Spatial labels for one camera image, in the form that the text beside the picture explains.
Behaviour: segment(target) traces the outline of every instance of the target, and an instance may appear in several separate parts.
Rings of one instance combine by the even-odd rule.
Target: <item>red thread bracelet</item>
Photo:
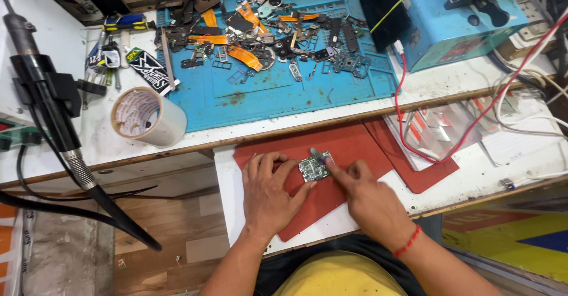
[[[408,242],[406,243],[406,245],[404,247],[394,251],[393,256],[399,257],[399,256],[402,255],[402,253],[406,252],[410,248],[410,246],[412,246],[414,241],[416,241],[416,238],[418,237],[418,233],[420,233],[421,230],[422,230],[422,227],[420,227],[420,225],[416,224],[416,230],[415,230],[414,234],[412,235],[412,237],[410,237],[410,239],[408,240]]]

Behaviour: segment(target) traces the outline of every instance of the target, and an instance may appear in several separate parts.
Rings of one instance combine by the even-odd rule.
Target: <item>green circuit board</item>
[[[326,157],[331,158],[331,154],[329,151],[325,151],[322,153],[322,157],[325,160]],[[316,181],[330,175],[330,171],[325,167],[325,164],[313,156],[300,161],[298,168],[304,177],[304,182]]]

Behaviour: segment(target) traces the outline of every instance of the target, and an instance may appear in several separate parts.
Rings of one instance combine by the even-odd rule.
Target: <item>blue silicone repair mat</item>
[[[236,9],[237,1],[221,0],[229,13],[233,13]],[[343,19],[347,15],[352,15],[364,19],[359,0],[282,0],[282,2],[296,3],[295,9],[309,14],[325,13],[329,17],[343,17]],[[220,9],[217,7],[214,11],[217,16],[217,26],[224,29],[225,24]],[[159,11],[158,25],[169,21],[166,15],[168,14],[164,11]],[[307,28],[311,24],[313,23],[303,22],[303,27]],[[277,33],[275,28],[266,28],[272,33]],[[178,91],[168,93],[167,97],[185,111],[188,117],[186,132],[389,98],[396,90],[398,80],[388,56],[375,50],[369,29],[363,30],[364,35],[358,39],[359,51],[370,59],[368,75],[364,79],[354,78],[351,72],[335,73],[333,68],[326,69],[330,74],[323,74],[324,62],[320,62],[313,79],[308,80],[308,74],[316,65],[316,62],[310,59],[308,62],[298,61],[302,81],[296,82],[288,68],[289,63],[276,60],[272,67],[249,77],[245,84],[235,85],[227,79],[239,70],[246,72],[249,69],[239,60],[228,57],[232,64],[230,70],[212,67],[213,61],[218,58],[207,59],[203,66],[195,67],[193,70],[183,69],[181,61],[190,59],[192,51],[181,50],[172,53],[174,75],[181,84],[178,85]],[[318,32],[316,51],[327,46],[329,33],[329,30],[323,29]],[[276,34],[276,39],[284,36],[283,33]],[[342,30],[339,39],[345,41]],[[347,52],[346,44],[338,48]]]

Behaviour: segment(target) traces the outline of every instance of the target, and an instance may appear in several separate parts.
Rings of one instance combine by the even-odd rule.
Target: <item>orange flex cable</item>
[[[248,4],[248,2],[245,2],[244,6],[245,6],[246,10],[243,10],[243,8],[240,7],[240,8],[238,8],[238,10],[237,10],[238,13],[240,13],[246,20],[249,20],[249,21],[252,23],[253,28],[260,27],[260,29],[259,29],[259,33],[260,33],[260,34],[265,34],[265,33],[267,32],[267,31],[266,31],[266,28],[265,28],[264,25],[260,22],[259,18],[256,17],[256,16],[254,15],[254,13],[252,13],[251,5]]]
[[[217,18],[215,17],[213,8],[203,11],[201,15],[203,17],[203,21],[205,21],[205,24],[207,24],[208,27],[217,27]]]
[[[256,72],[260,71],[260,68],[262,67],[262,64],[259,62],[259,58],[238,46],[230,46],[227,53],[235,59],[245,62],[248,67],[253,68]]]
[[[297,18],[297,17],[289,17],[287,15],[279,15],[278,17],[280,18],[280,20],[282,20],[284,22],[292,22],[292,21],[298,21],[299,20],[299,18]],[[319,17],[318,13],[306,14],[304,16],[304,20],[311,20],[311,19],[315,19],[316,17]]]
[[[199,42],[199,43],[203,43],[203,42],[207,41],[207,42],[211,42],[213,44],[228,44],[227,43],[227,36],[224,36],[224,35],[208,35],[208,36],[190,35],[190,36],[188,36],[188,39],[197,40],[197,42]]]

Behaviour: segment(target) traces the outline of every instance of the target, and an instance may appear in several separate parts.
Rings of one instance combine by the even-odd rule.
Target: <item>hand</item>
[[[273,174],[275,161],[283,162]],[[299,160],[288,160],[286,154],[272,152],[253,156],[243,168],[245,230],[266,241],[280,232],[300,210],[309,190],[316,182],[307,182],[291,198],[284,183]]]
[[[394,191],[387,184],[377,182],[363,160],[351,163],[347,172],[329,158],[325,164],[343,185],[349,213],[363,232],[391,252],[404,247],[416,226]]]

